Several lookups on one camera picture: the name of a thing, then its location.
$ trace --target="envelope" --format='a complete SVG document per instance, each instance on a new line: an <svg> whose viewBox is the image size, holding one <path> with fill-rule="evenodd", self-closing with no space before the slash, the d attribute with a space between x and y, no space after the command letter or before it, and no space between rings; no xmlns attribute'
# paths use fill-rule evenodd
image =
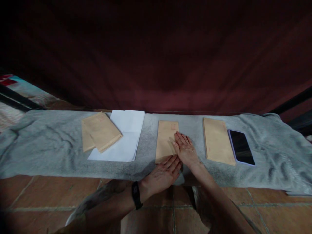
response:
<svg viewBox="0 0 312 234"><path fill-rule="evenodd" d="M161 163L167 156L175 155L175 149L172 143L175 141L174 134L179 131L178 121L162 121L158 122L158 135L156 146L155 163Z"/></svg>
<svg viewBox="0 0 312 234"><path fill-rule="evenodd" d="M122 138L122 134L118 128L102 112L83 119L82 128L87 130L94 145L101 153Z"/></svg>
<svg viewBox="0 0 312 234"><path fill-rule="evenodd" d="M86 129L86 126L84 125L83 121L81 121L81 131L82 131L82 149L83 152L87 152L88 150L94 149L95 144L92 140L91 135Z"/></svg>
<svg viewBox="0 0 312 234"><path fill-rule="evenodd" d="M207 159L235 166L236 161L225 122L204 118L203 124Z"/></svg>

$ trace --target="phone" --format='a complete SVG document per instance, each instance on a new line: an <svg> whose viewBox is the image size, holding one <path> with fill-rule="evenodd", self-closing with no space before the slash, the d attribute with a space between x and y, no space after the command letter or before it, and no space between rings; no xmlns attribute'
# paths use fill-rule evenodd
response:
<svg viewBox="0 0 312 234"><path fill-rule="evenodd" d="M247 138L244 133L228 130L230 141L236 161L251 166L255 166L254 158L249 148Z"/></svg>

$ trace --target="gray blanket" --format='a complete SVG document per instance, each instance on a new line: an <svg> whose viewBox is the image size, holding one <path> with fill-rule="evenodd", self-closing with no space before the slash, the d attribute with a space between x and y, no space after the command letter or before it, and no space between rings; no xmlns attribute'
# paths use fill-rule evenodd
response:
<svg viewBox="0 0 312 234"><path fill-rule="evenodd" d="M81 119L94 112L34 110L0 135L0 178L29 176L140 180L155 167L158 120L179 122L198 156L221 186L282 189L312 194L312 145L278 115L196 116L145 114L135 161L87 160L82 152ZM256 167L230 166L206 159L203 117L223 120L246 134ZM194 184L188 168L176 184Z"/></svg>

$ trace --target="terracotta tile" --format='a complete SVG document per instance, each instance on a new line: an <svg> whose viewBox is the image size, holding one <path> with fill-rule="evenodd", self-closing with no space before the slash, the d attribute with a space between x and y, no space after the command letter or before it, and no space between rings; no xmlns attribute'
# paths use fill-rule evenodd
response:
<svg viewBox="0 0 312 234"><path fill-rule="evenodd" d="M174 206L192 206L194 194L191 186L173 186Z"/></svg>
<svg viewBox="0 0 312 234"><path fill-rule="evenodd" d="M78 206L96 191L100 179L38 176L14 207Z"/></svg>
<svg viewBox="0 0 312 234"><path fill-rule="evenodd" d="M312 197L291 197L282 190L248 188L256 204L312 202Z"/></svg>
<svg viewBox="0 0 312 234"><path fill-rule="evenodd" d="M172 186L165 191L155 194L144 202L144 206L170 206L172 207Z"/></svg>
<svg viewBox="0 0 312 234"><path fill-rule="evenodd" d="M222 187L222 190L236 205L253 203L245 188Z"/></svg>
<svg viewBox="0 0 312 234"><path fill-rule="evenodd" d="M312 206L258 207L270 233L312 233Z"/></svg>
<svg viewBox="0 0 312 234"><path fill-rule="evenodd" d="M18 175L0 180L1 206L3 208L8 208L20 195L31 179L32 177L30 176Z"/></svg>
<svg viewBox="0 0 312 234"><path fill-rule="evenodd" d="M175 208L175 228L178 234L207 234L209 228L206 227L193 208Z"/></svg>
<svg viewBox="0 0 312 234"><path fill-rule="evenodd" d="M55 232L65 226L66 220L72 211L54 212L14 212L9 213L9 225L16 233L42 233L46 234L47 229Z"/></svg>
<svg viewBox="0 0 312 234"><path fill-rule="evenodd" d="M254 207L240 207L240 210L259 228L262 234L267 233L260 216Z"/></svg>
<svg viewBox="0 0 312 234"><path fill-rule="evenodd" d="M173 233L172 209L134 210L121 221L121 234Z"/></svg>

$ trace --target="fitness tracker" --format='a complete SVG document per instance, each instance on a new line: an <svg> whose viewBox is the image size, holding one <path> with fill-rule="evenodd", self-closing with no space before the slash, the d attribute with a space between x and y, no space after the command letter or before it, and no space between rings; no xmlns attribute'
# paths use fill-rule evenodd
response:
<svg viewBox="0 0 312 234"><path fill-rule="evenodd" d="M131 186L131 192L132 192L132 199L134 201L134 204L136 205L136 209L140 209L143 204L141 203L140 200L140 190L139 190L139 184L138 182L133 182Z"/></svg>

